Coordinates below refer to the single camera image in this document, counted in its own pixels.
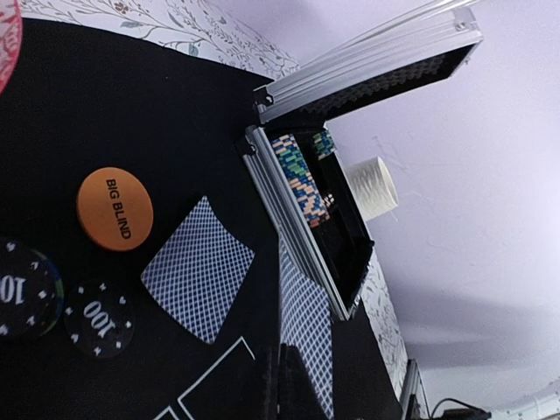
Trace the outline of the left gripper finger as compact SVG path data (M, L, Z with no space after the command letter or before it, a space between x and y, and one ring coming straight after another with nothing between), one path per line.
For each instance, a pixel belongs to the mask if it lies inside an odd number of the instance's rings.
M255 362L254 419L326 419L296 346L263 349Z

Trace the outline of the dealt blue card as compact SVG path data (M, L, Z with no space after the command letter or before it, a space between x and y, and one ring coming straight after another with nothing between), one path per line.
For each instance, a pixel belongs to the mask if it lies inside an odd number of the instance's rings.
M204 196L143 270L141 281L168 315L211 345L254 258Z
M326 291L292 261L279 240L280 341L300 352L318 404L334 418L333 350L329 299Z

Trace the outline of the black poker chip stack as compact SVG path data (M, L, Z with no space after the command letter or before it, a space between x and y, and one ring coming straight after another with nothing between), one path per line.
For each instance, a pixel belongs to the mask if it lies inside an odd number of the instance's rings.
M122 353L135 331L135 314L124 289L103 279L79 283L63 311L66 333L85 355L97 360Z

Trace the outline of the orange big blind button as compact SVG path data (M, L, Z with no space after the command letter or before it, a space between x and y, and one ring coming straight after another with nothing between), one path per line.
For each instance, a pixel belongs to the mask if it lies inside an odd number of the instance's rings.
M148 191L134 175L117 167L100 168L83 180L76 210L87 236L115 252L138 248L154 223Z

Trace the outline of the black 100 poker chip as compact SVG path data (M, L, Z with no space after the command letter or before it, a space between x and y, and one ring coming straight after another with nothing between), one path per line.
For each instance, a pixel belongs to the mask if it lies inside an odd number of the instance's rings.
M1 340L35 340L54 328L64 304L60 272L45 255L1 239Z

